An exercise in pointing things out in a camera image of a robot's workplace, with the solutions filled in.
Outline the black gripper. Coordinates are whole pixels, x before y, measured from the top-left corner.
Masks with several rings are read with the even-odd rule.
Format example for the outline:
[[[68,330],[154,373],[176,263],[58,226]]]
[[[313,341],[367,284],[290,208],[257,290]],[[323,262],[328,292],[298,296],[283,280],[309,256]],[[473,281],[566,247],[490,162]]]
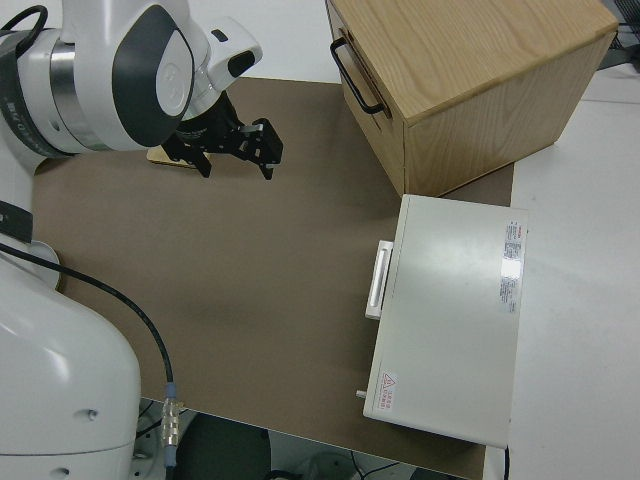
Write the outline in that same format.
[[[186,152],[187,162],[203,177],[209,177],[212,169],[206,153],[228,153],[254,163],[271,180],[281,163],[283,143],[268,119],[244,125],[229,97],[221,95],[204,113],[183,119],[166,142],[166,154],[172,160],[185,160]]]

